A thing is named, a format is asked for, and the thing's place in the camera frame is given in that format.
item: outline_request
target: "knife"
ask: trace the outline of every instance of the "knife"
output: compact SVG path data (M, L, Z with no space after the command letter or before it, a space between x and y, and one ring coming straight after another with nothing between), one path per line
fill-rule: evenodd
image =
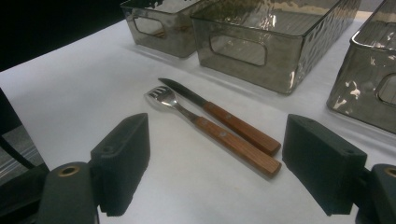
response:
M189 99L196 105L200 106L205 112L213 116L215 119L219 120L225 126L233 130L235 133L239 134L245 140L247 140L251 145L258 148L260 151L267 155L273 156L280 149L280 143L274 138L268 136L265 133L257 130L231 113L227 112L223 108L208 102L206 99L202 98L195 92L187 89L183 85L174 80L168 78L158 78L162 83L172 88L174 91Z

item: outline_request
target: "wooden fork handle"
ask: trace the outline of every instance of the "wooden fork handle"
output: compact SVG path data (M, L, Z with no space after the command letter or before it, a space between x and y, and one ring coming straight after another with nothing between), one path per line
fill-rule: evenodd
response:
M273 156L280 149L280 143L274 138L260 132L221 107L211 102L207 102L204 105L204 111L239 134L241 137L245 138L245 140L247 140L251 145L263 151L265 154Z
M273 177L279 171L281 167L279 161L258 150L244 139L227 132L210 120L199 117L194 124L263 174Z

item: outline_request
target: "white table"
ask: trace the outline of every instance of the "white table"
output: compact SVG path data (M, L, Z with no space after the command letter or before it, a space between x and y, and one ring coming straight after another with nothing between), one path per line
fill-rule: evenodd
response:
M172 78L281 143L287 115L298 114L365 151L366 168L395 164L394 134L325 105L349 38L361 25L354 21L291 96L204 68L196 53L179 59L137 46L126 21L2 72L0 86L50 169L88 161L122 119L148 113L148 169L126 214L100 213L101 223L351 224L357 207L350 216L327 217L286 165L273 179L258 175L181 116L152 107L143 94L162 85L158 77ZM282 160L281 151L276 158Z

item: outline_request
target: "cutlery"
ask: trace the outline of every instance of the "cutlery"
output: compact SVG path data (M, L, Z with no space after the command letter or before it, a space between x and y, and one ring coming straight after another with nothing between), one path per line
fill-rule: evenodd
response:
M281 163L255 148L244 139L233 135L204 117L199 117L181 106L175 93L168 87L157 87L148 93L148 98L155 102L174 108L191 121L198 129L230 149L234 154L255 167L263 174L273 177L280 169Z
M233 130L235 133L242 136L251 145L263 151L267 155L273 156L280 149L280 143L277 142L274 138L268 136L265 133L262 133L253 126L242 121L228 111L222 109L218 105L208 102L195 92L184 87L183 85L168 78L159 78L159 80L180 95L200 106L209 115L219 120L221 123Z

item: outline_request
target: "fork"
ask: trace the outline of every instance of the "fork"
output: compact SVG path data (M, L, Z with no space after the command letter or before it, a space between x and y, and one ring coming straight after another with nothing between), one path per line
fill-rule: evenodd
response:
M181 106L177 101L175 93L170 88L160 86L149 91L146 95L161 105L166 105L179 111L198 129L230 149L234 154L263 174L273 177L279 171L281 167L279 161L258 150L244 139L228 132L204 117L193 114Z

